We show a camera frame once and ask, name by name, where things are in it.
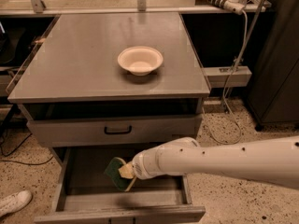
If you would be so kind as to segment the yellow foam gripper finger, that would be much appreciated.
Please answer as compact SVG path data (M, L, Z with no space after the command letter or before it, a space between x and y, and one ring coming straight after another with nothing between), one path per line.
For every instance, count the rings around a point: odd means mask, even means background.
M119 173L122 178L133 179L135 177L133 165L130 162L120 167Z

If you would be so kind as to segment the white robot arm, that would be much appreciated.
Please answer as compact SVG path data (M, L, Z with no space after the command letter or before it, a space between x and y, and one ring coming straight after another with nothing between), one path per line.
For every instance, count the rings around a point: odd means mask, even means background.
M180 138L143 150L118 169L122 178L204 173L299 188L298 138L202 147Z

